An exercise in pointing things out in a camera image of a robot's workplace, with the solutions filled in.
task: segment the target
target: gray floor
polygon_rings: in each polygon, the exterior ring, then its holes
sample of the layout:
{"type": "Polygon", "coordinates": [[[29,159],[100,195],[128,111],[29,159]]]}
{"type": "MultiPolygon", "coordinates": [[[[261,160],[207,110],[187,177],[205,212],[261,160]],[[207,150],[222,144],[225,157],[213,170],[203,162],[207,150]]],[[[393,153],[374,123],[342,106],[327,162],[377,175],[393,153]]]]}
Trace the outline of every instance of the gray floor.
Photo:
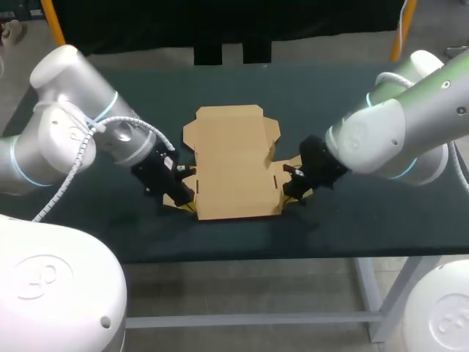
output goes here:
{"type": "MultiPolygon", "coordinates": [[[[405,47],[405,54],[426,49],[442,56],[448,45],[469,38],[469,7],[458,0],[421,0],[405,47]]],[[[28,23],[24,40],[0,51],[6,72],[0,80],[0,132],[28,87],[34,66],[53,47],[45,22],[28,23]]],[[[288,43],[275,43],[274,62],[387,61],[393,32],[343,34],[288,43]]],[[[95,56],[107,67],[177,69],[192,65],[191,49],[160,49],[95,56]]],[[[224,47],[226,65],[240,65],[239,45],[224,47]]],[[[469,160],[469,139],[459,141],[469,160]]],[[[461,257],[445,257],[452,261],[461,257]]],[[[374,261],[377,279],[386,294],[404,258],[374,261]]],[[[352,274],[351,260],[266,260],[223,263],[180,263],[126,266],[129,314],[217,314],[236,312],[322,311],[363,309],[352,274]]],[[[332,326],[238,326],[220,328],[133,330],[127,350],[168,351],[322,351],[404,352],[398,330],[385,345],[371,345],[362,324],[332,326]]]]}

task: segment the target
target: cardboard flap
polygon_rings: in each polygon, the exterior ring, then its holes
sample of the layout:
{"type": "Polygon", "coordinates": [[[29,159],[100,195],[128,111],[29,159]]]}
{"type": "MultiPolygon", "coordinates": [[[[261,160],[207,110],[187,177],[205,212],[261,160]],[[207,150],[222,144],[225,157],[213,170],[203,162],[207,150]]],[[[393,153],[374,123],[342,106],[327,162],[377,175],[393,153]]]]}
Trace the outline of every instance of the cardboard flap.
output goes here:
{"type": "Polygon", "coordinates": [[[264,111],[258,105],[234,105],[234,106],[203,106],[197,110],[196,118],[211,119],[213,117],[236,116],[264,116],[264,111]]]}
{"type": "Polygon", "coordinates": [[[277,142],[280,138],[280,127],[278,126],[278,121],[264,117],[264,125],[267,140],[272,141],[272,143],[277,142]]]}
{"type": "Polygon", "coordinates": [[[196,121],[193,121],[184,126],[182,130],[182,140],[184,141],[184,144],[192,150],[195,150],[196,146],[196,129],[196,121]]]}

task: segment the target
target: white cable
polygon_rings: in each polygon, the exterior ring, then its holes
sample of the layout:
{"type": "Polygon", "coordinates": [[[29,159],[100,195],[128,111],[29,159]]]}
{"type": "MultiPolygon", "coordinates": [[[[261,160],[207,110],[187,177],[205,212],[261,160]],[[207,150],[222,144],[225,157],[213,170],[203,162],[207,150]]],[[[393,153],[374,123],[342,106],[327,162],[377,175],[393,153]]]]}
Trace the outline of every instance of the white cable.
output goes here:
{"type": "Polygon", "coordinates": [[[466,177],[462,173],[461,169],[461,164],[459,163],[459,159],[457,157],[457,152],[456,152],[456,143],[454,141],[448,143],[448,148],[449,148],[449,155],[451,156],[451,159],[453,160],[454,168],[456,169],[456,175],[457,178],[459,178],[459,181],[462,184],[462,187],[466,190],[466,192],[469,193],[469,183],[466,180],[466,177]]]}
{"type": "Polygon", "coordinates": [[[3,62],[3,58],[0,55],[0,78],[3,78],[4,73],[5,73],[5,63],[3,62]]]}
{"type": "Polygon", "coordinates": [[[405,7],[407,6],[407,0],[402,5],[401,12],[399,14],[399,56],[402,55],[402,18],[404,17],[405,7]]]}
{"type": "Polygon", "coordinates": [[[382,81],[392,81],[394,83],[400,84],[403,87],[411,88],[414,85],[412,81],[409,81],[407,78],[398,75],[397,73],[392,72],[382,72],[376,77],[375,85],[378,85],[382,81]]]}
{"type": "MultiPolygon", "coordinates": [[[[145,128],[148,128],[150,131],[156,134],[163,141],[163,143],[165,144],[166,148],[168,148],[168,150],[174,150],[174,147],[171,144],[171,142],[158,129],[154,128],[149,123],[146,123],[145,121],[142,121],[135,117],[125,117],[125,116],[109,117],[107,119],[104,119],[103,121],[100,121],[99,125],[107,125],[111,122],[116,122],[116,121],[130,122],[130,123],[134,123],[136,125],[140,125],[145,128]]],[[[33,222],[40,222],[41,220],[43,220],[44,216],[46,216],[47,213],[51,211],[51,209],[54,207],[54,205],[62,198],[67,188],[72,183],[73,178],[75,177],[78,170],[80,169],[80,166],[82,164],[82,161],[86,152],[86,148],[88,147],[88,143],[91,140],[91,138],[93,138],[95,133],[97,133],[97,128],[93,127],[85,135],[85,137],[83,138],[83,141],[80,144],[80,148],[78,149],[78,154],[75,158],[75,161],[73,162],[72,169],[68,173],[68,176],[65,178],[64,182],[60,186],[59,190],[54,194],[52,199],[47,203],[47,205],[45,205],[45,207],[32,220],[33,222]]]]}

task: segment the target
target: flattened cardboard box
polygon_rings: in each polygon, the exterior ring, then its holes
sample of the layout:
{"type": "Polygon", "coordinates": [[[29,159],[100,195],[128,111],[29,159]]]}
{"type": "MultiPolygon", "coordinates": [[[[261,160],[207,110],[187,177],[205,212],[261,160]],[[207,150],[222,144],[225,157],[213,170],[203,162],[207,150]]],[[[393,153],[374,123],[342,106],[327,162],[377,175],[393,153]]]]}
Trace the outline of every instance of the flattened cardboard box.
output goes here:
{"type": "MultiPolygon", "coordinates": [[[[210,106],[184,126],[184,143],[196,156],[196,175],[185,184],[196,193],[199,220],[281,214],[283,165],[300,166],[300,156],[275,161],[278,122],[257,105],[210,106]]],[[[174,207],[165,195],[163,204],[174,207]]]]}

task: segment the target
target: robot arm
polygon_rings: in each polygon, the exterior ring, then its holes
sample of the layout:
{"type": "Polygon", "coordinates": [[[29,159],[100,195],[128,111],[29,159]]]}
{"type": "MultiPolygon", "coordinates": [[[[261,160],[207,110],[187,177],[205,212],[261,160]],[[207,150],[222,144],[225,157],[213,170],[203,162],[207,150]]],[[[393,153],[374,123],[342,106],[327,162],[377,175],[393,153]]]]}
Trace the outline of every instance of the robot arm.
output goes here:
{"type": "Polygon", "coordinates": [[[467,53],[443,66],[430,53],[415,52],[333,125],[325,141],[310,136],[301,143],[303,175],[292,170],[284,193],[300,199],[310,188],[332,187],[347,171],[432,182],[445,169],[446,143],[469,134],[468,68],[467,53]]]}
{"type": "Polygon", "coordinates": [[[177,206],[193,201],[182,179],[195,170],[178,166],[179,154],[166,137],[142,127],[137,113],[76,48],[52,51],[30,83],[39,103],[21,135],[0,142],[0,193],[21,195],[63,180],[90,128],[112,117],[88,144],[79,171],[93,162],[96,142],[116,164],[129,167],[148,193],[166,193],[177,206]]]}

